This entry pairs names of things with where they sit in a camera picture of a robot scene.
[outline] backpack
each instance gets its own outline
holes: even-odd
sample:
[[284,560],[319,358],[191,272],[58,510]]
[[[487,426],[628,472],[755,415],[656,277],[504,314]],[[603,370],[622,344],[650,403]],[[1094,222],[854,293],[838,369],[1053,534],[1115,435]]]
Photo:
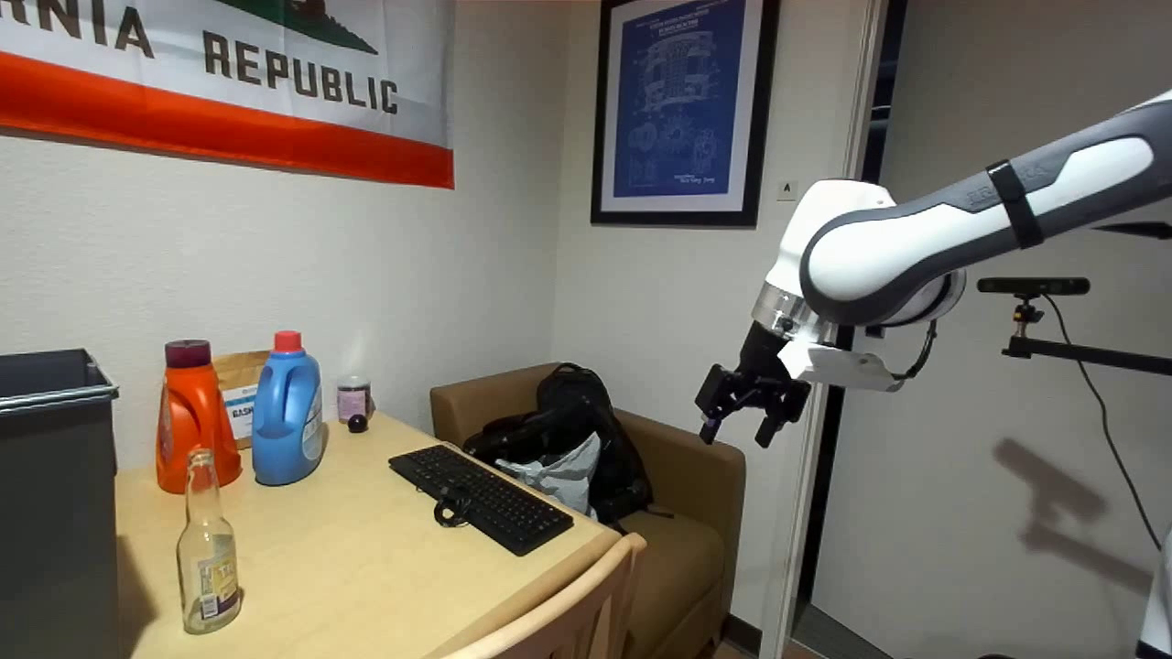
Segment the backpack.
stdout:
[[590,483],[590,504],[599,522],[646,510],[652,485],[643,461],[614,416],[602,380],[577,364],[560,364],[537,386],[537,412],[491,421],[464,449],[495,463],[498,457],[522,462],[537,455],[566,453],[598,433],[602,447]]

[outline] framed picture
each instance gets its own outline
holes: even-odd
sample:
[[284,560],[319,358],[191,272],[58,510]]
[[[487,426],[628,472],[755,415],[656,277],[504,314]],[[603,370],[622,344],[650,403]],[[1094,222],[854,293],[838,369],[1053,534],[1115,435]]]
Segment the framed picture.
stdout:
[[756,226],[779,0],[602,0],[593,224]]

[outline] gray trash can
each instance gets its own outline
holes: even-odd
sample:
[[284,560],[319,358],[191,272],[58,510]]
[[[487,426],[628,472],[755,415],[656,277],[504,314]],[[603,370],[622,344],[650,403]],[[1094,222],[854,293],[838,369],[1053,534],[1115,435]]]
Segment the gray trash can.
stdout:
[[0,356],[0,655],[118,658],[117,395],[83,349]]

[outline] white bag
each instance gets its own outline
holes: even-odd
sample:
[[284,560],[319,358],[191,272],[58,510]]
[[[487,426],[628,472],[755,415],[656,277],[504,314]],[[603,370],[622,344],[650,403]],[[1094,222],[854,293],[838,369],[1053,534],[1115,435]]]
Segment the white bag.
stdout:
[[563,455],[553,464],[546,466],[540,462],[517,464],[498,460],[497,467],[526,485],[552,496],[592,519],[598,519],[590,507],[590,480],[594,476],[594,468],[598,467],[601,448],[602,442],[598,439],[598,433],[593,433],[585,442],[578,444],[578,448]]

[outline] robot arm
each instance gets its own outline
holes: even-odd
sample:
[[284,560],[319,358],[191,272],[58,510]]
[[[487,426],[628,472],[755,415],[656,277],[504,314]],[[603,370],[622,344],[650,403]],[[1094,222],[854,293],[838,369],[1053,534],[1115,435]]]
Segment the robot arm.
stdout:
[[899,388],[874,355],[822,341],[834,325],[934,320],[960,299],[965,266],[1170,196],[1172,90],[904,204],[878,185],[816,183],[765,277],[740,366],[714,366],[696,396],[701,436],[710,441],[736,409],[762,407],[757,441],[768,444],[800,414],[803,381]]

